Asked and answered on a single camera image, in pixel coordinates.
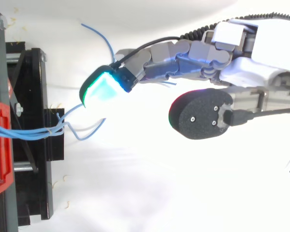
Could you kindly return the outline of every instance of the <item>white backdrop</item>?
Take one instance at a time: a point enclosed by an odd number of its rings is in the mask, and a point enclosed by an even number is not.
[[[7,41],[47,53],[49,107],[70,109],[80,102],[82,82],[111,62],[104,41],[81,22],[117,51],[234,16],[290,14],[290,0],[0,0],[0,11],[11,24]],[[212,86],[174,81],[138,85],[87,141],[66,130],[65,160],[52,163],[55,213],[48,221],[31,217],[20,230],[290,232],[290,115],[188,140],[169,125],[169,107],[188,90]],[[85,110],[69,118],[76,128],[96,120]]]

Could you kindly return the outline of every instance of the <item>bundle of blue wires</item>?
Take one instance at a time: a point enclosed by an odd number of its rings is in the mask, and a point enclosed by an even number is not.
[[[75,106],[62,117],[59,117],[59,114],[57,113],[58,124],[55,127],[41,128],[41,129],[34,129],[34,130],[8,130],[8,129],[0,127],[0,137],[33,141],[33,140],[44,139],[49,136],[62,135],[64,133],[64,127],[68,126],[78,140],[80,141],[86,140],[90,138],[102,126],[102,124],[105,122],[106,119],[104,118],[99,124],[99,126],[90,135],[84,138],[80,138],[78,134],[76,133],[76,131],[74,130],[74,128],[72,127],[72,125],[69,122],[63,122],[63,120],[70,113],[72,113],[74,110],[76,110],[77,108],[81,106],[83,106],[83,104],[79,104]]]

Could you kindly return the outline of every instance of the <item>black cable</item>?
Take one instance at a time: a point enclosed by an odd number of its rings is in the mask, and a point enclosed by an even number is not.
[[[179,37],[175,37],[175,36],[170,36],[170,37],[164,37],[164,38],[161,38],[161,39],[157,39],[157,40],[151,41],[149,43],[145,43],[144,45],[136,48],[135,50],[133,50],[132,52],[130,52],[129,54],[127,54],[123,59],[121,59],[119,61],[116,61],[115,63],[111,64],[110,66],[113,69],[118,69],[123,62],[125,62],[126,60],[128,60],[129,58],[131,58],[132,56],[134,56],[135,54],[137,54],[142,49],[147,48],[147,47],[149,47],[151,45],[160,43],[162,41],[166,41],[166,40],[180,40],[180,38]]]
[[[263,117],[263,116],[279,115],[279,114],[290,114],[290,108],[289,109],[281,109],[281,110],[269,110],[269,111],[255,112],[253,115],[254,115],[254,117]]]
[[[285,20],[290,21],[289,14],[281,14],[281,13],[275,13],[275,12],[272,12],[270,14],[250,14],[246,16],[236,17],[235,19],[256,20],[256,19],[270,19],[270,18],[285,19]],[[194,31],[190,31],[184,35],[181,35],[180,39],[201,41],[204,33],[208,30],[214,30],[218,23],[214,23],[209,26],[204,26]]]

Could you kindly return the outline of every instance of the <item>blue wire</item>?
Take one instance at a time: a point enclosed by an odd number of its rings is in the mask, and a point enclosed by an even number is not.
[[[105,37],[104,35],[102,35],[100,32],[98,32],[97,30],[95,30],[94,28],[91,28],[90,26],[87,26],[87,25],[85,25],[84,23],[82,23],[81,25],[82,25],[83,27],[89,29],[89,30],[94,31],[95,33],[97,33],[98,35],[100,35],[100,36],[104,39],[104,41],[107,43],[108,48],[109,48],[110,51],[111,51],[112,59],[113,59],[113,63],[114,63],[114,62],[115,62],[114,51],[113,51],[113,49],[112,49],[112,46],[110,45],[110,43],[109,43],[108,40],[106,39],[106,37]]]
[[[49,136],[62,135],[64,133],[63,128],[65,126],[68,126],[78,140],[80,140],[80,141],[86,140],[86,139],[90,138],[102,126],[102,124],[105,122],[106,119],[104,118],[102,120],[102,122],[99,124],[99,126],[90,135],[88,135],[84,138],[80,138],[78,136],[78,134],[76,133],[76,131],[74,130],[74,128],[72,127],[72,125],[69,122],[63,123],[63,120],[70,113],[72,113],[74,110],[76,110],[77,108],[79,108],[81,106],[83,106],[83,104],[79,104],[79,105],[73,107],[71,110],[69,110],[61,118],[59,117],[59,114],[57,113],[56,115],[58,118],[58,124],[55,127],[41,128],[41,129],[34,129],[34,130],[8,130],[8,129],[0,127],[0,137],[33,141],[33,140],[47,138]]]
[[[177,85],[177,83],[173,83],[173,82],[169,82],[169,81],[162,81],[162,83],[168,84],[168,85],[173,85],[173,86]]]

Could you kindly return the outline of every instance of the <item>oval foam pad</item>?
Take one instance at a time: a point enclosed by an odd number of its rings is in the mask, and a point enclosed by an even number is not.
[[[232,104],[232,97],[219,89],[208,88],[187,92],[178,97],[169,111],[171,126],[189,139],[207,139],[222,135],[228,127],[213,126],[223,104]]]

